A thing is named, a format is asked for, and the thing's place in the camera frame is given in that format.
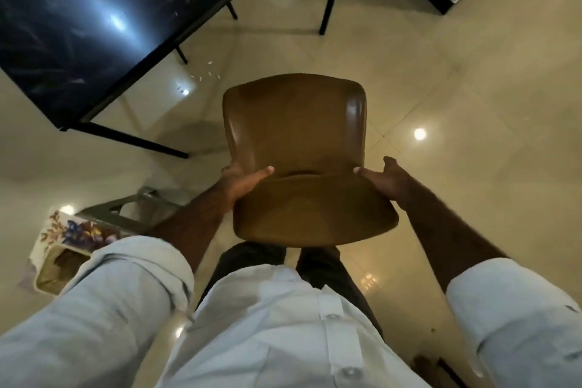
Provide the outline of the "person's left hand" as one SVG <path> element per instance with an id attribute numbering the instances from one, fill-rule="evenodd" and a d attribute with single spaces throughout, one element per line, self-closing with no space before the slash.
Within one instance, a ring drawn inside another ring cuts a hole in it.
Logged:
<path id="1" fill-rule="evenodd" d="M 231 161 L 231 163 L 222 170 L 221 177 L 217 182 L 219 194 L 222 197 L 222 208 L 224 213 L 231 211 L 235 203 L 255 187 L 244 187 L 242 179 L 246 174 L 239 162 Z"/>

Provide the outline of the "person's right hand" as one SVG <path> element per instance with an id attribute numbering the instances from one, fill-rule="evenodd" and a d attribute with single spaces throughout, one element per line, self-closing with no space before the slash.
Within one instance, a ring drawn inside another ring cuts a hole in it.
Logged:
<path id="1" fill-rule="evenodd" d="M 408 211 L 415 196 L 418 182 L 390 156 L 383 157 L 384 185 L 373 187 L 404 211 Z"/>

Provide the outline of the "brown leather chair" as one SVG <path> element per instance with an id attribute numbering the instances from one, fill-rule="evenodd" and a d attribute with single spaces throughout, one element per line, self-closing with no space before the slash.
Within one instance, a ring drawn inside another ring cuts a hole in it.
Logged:
<path id="1" fill-rule="evenodd" d="M 270 76 L 227 90 L 222 112 L 230 154 L 242 170 L 274 168 L 233 208 L 240 239 L 338 246 L 397 227 L 390 200 L 353 173 L 365 158 L 367 98 L 360 83 Z"/>

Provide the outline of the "person's left forearm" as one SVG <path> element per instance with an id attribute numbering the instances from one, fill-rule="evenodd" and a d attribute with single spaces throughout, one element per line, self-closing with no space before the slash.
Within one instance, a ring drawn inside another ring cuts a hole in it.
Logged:
<path id="1" fill-rule="evenodd" d="M 171 244 L 195 273 L 225 215 L 233 206 L 231 197 L 229 186 L 221 179 L 144 235 Z"/>

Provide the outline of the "person's right forearm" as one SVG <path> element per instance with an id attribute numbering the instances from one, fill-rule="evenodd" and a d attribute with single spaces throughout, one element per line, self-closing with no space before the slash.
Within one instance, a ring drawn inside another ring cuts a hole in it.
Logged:
<path id="1" fill-rule="evenodd" d="M 396 202 L 406 212 L 444 293 L 452 280 L 469 268 L 507 258 L 410 174 L 402 174 L 400 182 Z"/>

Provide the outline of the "grey metal stool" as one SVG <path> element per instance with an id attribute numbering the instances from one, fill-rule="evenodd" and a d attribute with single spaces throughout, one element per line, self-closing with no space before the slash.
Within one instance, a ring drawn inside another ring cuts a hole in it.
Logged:
<path id="1" fill-rule="evenodd" d="M 89 206 L 75 216 L 102 228 L 139 235 L 170 218 L 193 197 L 182 189 L 142 186 L 132 195 Z"/>

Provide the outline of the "light blue shirt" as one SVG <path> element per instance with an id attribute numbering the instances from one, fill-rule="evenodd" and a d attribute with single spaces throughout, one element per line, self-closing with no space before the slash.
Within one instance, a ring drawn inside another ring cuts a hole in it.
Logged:
<path id="1" fill-rule="evenodd" d="M 96 251 L 63 293 L 0 337 L 0 388 L 127 388 L 194 277 L 167 242 Z M 497 388 L 582 388 L 582 309 L 510 259 L 453 279 L 447 302 Z M 181 333 L 156 388 L 429 388 L 371 321 L 285 265 L 220 279 Z"/>

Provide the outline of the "floral patterned box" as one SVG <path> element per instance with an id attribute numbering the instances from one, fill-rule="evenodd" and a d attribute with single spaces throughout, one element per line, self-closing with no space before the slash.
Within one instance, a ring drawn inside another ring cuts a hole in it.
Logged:
<path id="1" fill-rule="evenodd" d="M 121 230 L 52 209 L 29 255 L 29 271 L 22 284 L 58 296 L 93 252 L 127 236 Z"/>

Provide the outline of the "black marble dining table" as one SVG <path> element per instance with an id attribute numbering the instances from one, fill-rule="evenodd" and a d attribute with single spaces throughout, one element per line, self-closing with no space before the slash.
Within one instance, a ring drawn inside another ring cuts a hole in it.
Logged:
<path id="1" fill-rule="evenodd" d="M 232 0 L 0 0 L 0 69 L 58 130 L 188 159 L 92 119 Z"/>

